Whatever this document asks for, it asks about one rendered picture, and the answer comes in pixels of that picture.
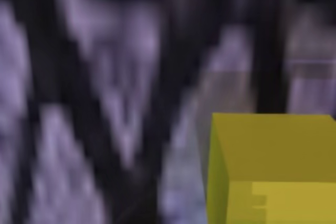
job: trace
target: yellow cube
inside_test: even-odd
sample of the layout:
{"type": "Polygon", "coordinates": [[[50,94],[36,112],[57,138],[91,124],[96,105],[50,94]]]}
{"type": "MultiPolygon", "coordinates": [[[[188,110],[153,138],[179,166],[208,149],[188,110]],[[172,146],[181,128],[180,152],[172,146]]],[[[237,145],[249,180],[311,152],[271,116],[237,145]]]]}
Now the yellow cube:
{"type": "Polygon", "coordinates": [[[328,115],[213,114],[209,224],[336,224],[328,115]]]}

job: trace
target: cube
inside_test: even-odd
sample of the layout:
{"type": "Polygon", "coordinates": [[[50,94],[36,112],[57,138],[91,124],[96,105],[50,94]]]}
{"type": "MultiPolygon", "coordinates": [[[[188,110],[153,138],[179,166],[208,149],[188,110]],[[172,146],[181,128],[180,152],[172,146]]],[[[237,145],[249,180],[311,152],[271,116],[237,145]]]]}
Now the cube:
{"type": "Polygon", "coordinates": [[[336,224],[336,124],[328,115],[212,119],[209,224],[336,224]]]}

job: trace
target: cube's top face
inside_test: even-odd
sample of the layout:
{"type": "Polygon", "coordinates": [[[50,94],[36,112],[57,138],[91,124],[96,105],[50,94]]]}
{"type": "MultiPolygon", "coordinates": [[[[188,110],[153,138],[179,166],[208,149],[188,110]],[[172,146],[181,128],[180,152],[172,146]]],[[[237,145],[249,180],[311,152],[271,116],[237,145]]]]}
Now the cube's top face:
{"type": "Polygon", "coordinates": [[[328,115],[213,115],[230,180],[336,182],[336,123],[328,115]]]}

